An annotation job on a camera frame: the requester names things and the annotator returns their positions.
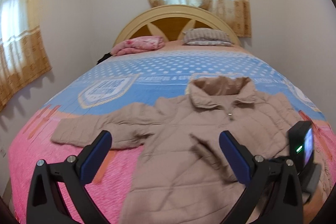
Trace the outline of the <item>beige quilted jacket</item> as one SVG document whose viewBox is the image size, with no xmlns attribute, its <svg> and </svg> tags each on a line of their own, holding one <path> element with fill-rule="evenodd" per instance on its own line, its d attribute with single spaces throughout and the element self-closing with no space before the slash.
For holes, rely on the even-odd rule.
<svg viewBox="0 0 336 224">
<path fill-rule="evenodd" d="M 192 80 L 186 95 L 134 102 L 105 115 L 63 119 L 51 141 L 84 147 L 103 130 L 113 149 L 142 146 L 121 223 L 219 223 L 243 192 L 219 147 L 229 131 L 252 154 L 288 152 L 300 120 L 287 97 L 257 91 L 248 77 Z"/>
</svg>

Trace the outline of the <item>striped grey pillow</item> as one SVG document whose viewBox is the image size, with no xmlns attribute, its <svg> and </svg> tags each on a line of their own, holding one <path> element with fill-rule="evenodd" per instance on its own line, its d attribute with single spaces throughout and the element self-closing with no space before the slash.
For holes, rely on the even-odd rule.
<svg viewBox="0 0 336 224">
<path fill-rule="evenodd" d="M 211 28 L 194 28 L 185 31 L 183 44 L 187 46 L 232 46 L 228 34 Z"/>
</svg>

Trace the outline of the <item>left window curtain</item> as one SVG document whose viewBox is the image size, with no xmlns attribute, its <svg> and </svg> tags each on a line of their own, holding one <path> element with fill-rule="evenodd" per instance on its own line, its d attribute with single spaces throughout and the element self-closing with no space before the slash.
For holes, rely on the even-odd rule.
<svg viewBox="0 0 336 224">
<path fill-rule="evenodd" d="M 39 0 L 1 0 L 1 108 L 51 70 L 43 45 Z"/>
</svg>

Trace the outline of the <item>black item beside bed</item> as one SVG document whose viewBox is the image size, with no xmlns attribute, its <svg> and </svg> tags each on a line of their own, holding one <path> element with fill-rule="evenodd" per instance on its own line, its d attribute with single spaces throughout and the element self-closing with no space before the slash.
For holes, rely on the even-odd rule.
<svg viewBox="0 0 336 224">
<path fill-rule="evenodd" d="M 102 58 L 100 58 L 98 61 L 97 61 L 97 64 L 100 64 L 101 62 L 109 59 L 110 57 L 112 57 L 113 55 L 111 55 L 110 53 L 106 53 Z"/>
</svg>

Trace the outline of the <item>cream wooden headboard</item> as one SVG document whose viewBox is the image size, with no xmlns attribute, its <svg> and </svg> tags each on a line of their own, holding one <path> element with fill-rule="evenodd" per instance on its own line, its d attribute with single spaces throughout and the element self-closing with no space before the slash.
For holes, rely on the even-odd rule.
<svg viewBox="0 0 336 224">
<path fill-rule="evenodd" d="M 147 10 L 131 20 L 119 33 L 114 45 L 139 36 L 161 36 L 165 42 L 182 40 L 193 28 L 212 28 L 225 32 L 234 45 L 240 40 L 226 22 L 204 9 L 186 5 L 163 5 Z"/>
</svg>

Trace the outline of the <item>pink folded blanket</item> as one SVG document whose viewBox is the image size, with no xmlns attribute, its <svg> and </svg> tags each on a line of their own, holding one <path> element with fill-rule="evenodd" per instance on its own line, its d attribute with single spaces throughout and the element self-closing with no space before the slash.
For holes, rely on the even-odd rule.
<svg viewBox="0 0 336 224">
<path fill-rule="evenodd" d="M 112 56 L 122 56 L 134 53 L 143 53 L 160 50 L 165 46 L 161 36 L 140 36 L 137 38 L 127 39 L 116 44 L 110 54 Z"/>
</svg>

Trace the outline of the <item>white wall socket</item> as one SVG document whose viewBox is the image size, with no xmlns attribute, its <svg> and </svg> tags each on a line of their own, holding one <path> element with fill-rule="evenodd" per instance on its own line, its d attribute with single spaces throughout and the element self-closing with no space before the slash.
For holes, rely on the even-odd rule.
<svg viewBox="0 0 336 224">
<path fill-rule="evenodd" d="M 0 148 L 0 155 L 1 155 L 1 157 L 6 156 L 6 150 L 3 147 Z"/>
</svg>

